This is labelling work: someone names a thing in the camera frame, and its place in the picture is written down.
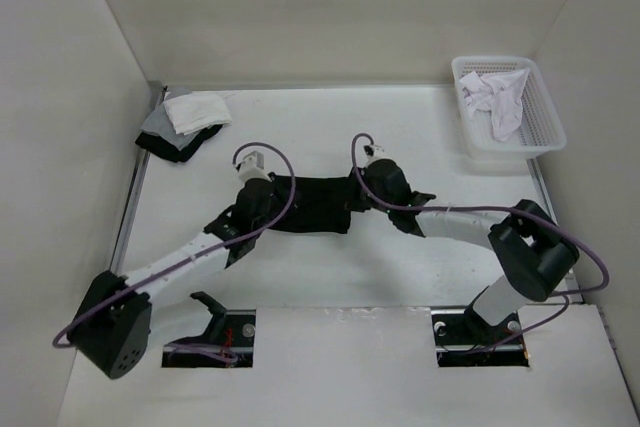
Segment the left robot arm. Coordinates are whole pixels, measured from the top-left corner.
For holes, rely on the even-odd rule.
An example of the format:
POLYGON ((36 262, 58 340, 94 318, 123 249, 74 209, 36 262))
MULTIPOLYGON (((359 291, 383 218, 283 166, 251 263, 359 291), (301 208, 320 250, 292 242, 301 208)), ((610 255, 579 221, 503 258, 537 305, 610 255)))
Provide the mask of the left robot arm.
POLYGON ((55 346, 75 348, 116 380, 151 345, 191 336, 202 345, 216 344, 225 323, 199 285, 251 252, 258 237, 286 215, 295 193, 270 177, 250 179, 234 204, 183 246, 124 275, 100 273, 55 346))

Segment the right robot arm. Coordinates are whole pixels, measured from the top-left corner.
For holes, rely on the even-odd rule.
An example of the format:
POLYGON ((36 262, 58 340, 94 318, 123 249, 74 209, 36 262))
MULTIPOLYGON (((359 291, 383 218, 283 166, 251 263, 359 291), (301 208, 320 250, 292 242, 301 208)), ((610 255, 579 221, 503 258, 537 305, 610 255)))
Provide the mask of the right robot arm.
POLYGON ((354 168, 361 196, 387 213, 400 231, 422 238, 446 238, 494 253, 503 274, 467 306, 463 327, 473 341, 495 336, 500 325, 530 302, 544 302, 579 259, 577 247, 555 231, 556 225, 534 201, 520 201, 499 220, 489 213, 429 210, 433 194, 413 191, 402 169, 388 158, 354 168))

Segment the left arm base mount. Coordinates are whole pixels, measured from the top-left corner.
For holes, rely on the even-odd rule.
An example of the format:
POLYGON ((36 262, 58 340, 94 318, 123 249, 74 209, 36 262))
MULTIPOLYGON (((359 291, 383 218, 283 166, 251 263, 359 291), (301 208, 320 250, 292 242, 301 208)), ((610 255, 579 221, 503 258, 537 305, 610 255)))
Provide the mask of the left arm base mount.
POLYGON ((257 312, 228 309, 209 294, 190 294, 202 304, 207 324, 194 335, 179 337, 163 348, 163 368, 251 368, 254 361, 257 312))

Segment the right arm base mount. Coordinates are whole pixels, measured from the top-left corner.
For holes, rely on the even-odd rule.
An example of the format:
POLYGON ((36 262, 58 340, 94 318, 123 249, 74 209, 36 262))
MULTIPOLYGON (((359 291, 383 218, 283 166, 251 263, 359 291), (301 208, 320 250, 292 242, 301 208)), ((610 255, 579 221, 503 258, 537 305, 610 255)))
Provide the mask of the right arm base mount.
POLYGON ((521 330, 517 313, 496 326, 486 324, 470 308, 431 310, 439 367, 528 367, 524 340, 511 339, 521 330))

